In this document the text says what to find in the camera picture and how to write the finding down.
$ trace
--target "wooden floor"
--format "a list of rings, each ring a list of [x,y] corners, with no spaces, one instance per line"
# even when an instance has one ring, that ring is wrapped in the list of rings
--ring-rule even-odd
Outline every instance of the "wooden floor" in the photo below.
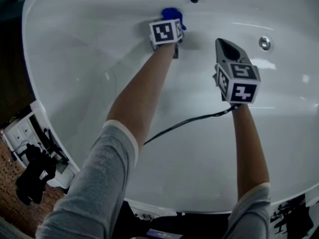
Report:
[[[47,185],[40,205],[23,204],[15,193],[15,181],[23,173],[23,168],[17,161],[10,164],[10,157],[7,145],[0,140],[0,216],[26,235],[34,237],[37,226],[64,194],[60,188]]]

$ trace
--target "blue object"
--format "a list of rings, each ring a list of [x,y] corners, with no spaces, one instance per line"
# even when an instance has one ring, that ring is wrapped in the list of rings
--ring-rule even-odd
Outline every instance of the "blue object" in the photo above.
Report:
[[[177,19],[179,18],[181,28],[186,30],[186,26],[183,25],[183,14],[178,11],[176,8],[166,8],[162,10],[161,14],[163,15],[164,20]]]

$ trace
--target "gray shirt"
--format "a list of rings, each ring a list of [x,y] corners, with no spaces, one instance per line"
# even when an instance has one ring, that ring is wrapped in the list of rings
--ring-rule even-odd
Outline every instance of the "gray shirt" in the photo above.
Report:
[[[128,129],[118,121],[106,122],[68,194],[38,227],[36,238],[110,239],[137,156]],[[224,238],[268,238],[269,207],[269,184],[246,193],[229,216]]]

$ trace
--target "bathtub overflow drain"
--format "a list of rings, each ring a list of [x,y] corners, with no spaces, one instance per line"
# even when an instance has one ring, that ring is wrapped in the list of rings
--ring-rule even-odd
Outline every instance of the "bathtub overflow drain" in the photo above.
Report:
[[[262,50],[268,51],[270,50],[271,42],[267,37],[263,36],[259,39],[259,46],[261,47]]]

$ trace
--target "bathtub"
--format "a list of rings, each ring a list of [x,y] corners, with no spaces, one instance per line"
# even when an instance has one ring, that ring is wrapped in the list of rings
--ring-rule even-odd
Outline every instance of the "bathtub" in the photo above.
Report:
[[[215,39],[241,46],[260,70],[250,105],[278,203],[319,182],[319,0],[26,0],[24,56],[53,135],[80,170],[108,110],[151,56],[151,20],[165,7],[187,27],[149,138],[185,119],[225,110]],[[259,39],[272,48],[264,51]],[[126,200],[166,210],[222,213],[237,202],[231,114],[196,121],[147,144]]]

